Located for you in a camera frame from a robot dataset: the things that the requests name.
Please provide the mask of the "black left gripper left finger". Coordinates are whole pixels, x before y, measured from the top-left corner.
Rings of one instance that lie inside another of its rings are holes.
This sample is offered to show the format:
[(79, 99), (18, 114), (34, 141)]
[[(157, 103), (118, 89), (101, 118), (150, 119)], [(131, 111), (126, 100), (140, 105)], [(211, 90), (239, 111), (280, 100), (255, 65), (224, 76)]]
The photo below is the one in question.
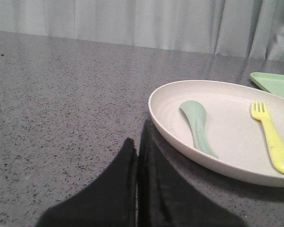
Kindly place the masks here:
[(49, 208), (38, 227), (134, 227), (138, 157), (127, 138), (115, 159), (85, 189)]

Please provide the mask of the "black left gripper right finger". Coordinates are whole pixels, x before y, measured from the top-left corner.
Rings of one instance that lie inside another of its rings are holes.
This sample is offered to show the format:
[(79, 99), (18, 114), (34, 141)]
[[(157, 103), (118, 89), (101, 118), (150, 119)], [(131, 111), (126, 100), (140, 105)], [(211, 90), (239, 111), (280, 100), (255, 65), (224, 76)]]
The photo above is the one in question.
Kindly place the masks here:
[(174, 169), (155, 142), (150, 121), (144, 123), (142, 130), (137, 177), (140, 227), (247, 225), (202, 195)]

